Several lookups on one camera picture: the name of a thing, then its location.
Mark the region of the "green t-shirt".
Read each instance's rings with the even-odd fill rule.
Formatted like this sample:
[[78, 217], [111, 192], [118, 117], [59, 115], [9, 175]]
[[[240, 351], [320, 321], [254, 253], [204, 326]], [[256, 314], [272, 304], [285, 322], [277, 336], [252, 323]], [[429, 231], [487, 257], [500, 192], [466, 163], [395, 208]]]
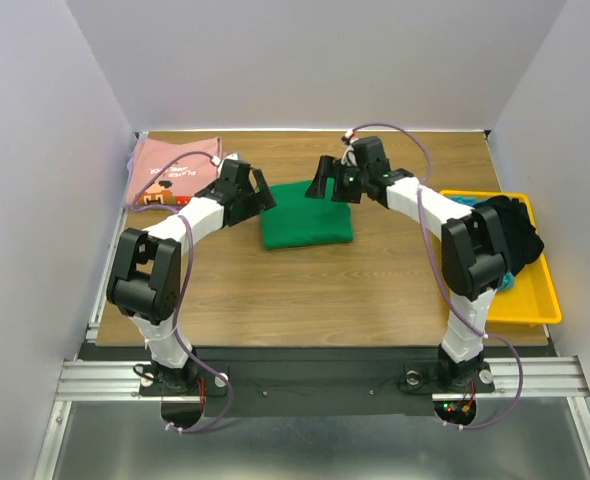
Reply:
[[271, 187], [276, 206], [260, 215], [266, 250], [350, 243], [354, 233], [347, 204], [305, 196], [309, 181]]

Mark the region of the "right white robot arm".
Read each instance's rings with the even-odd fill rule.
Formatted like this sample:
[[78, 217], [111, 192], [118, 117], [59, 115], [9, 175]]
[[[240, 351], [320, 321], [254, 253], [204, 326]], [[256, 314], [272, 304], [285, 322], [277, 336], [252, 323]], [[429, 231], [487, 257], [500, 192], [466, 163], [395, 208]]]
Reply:
[[[342, 157], [321, 156], [305, 195], [354, 204], [368, 197], [420, 225], [450, 310], [435, 378], [441, 387], [457, 390], [484, 368], [488, 312], [510, 269], [500, 217], [491, 206], [466, 206], [427, 187], [409, 171], [392, 169], [376, 136], [358, 139], [347, 134], [344, 142]], [[441, 244], [439, 257], [433, 256], [432, 239]]]

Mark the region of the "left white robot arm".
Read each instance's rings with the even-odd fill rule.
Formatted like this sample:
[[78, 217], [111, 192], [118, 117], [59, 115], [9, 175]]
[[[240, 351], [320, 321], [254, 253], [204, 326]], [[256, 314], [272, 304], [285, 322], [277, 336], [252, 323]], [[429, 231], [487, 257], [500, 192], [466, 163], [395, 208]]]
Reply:
[[179, 331], [179, 313], [193, 264], [194, 246], [276, 202], [263, 172], [236, 158], [219, 162], [217, 178], [188, 204], [144, 230], [127, 228], [117, 243], [106, 298], [139, 330], [151, 363], [135, 369], [145, 387], [182, 395], [197, 386], [202, 368]]

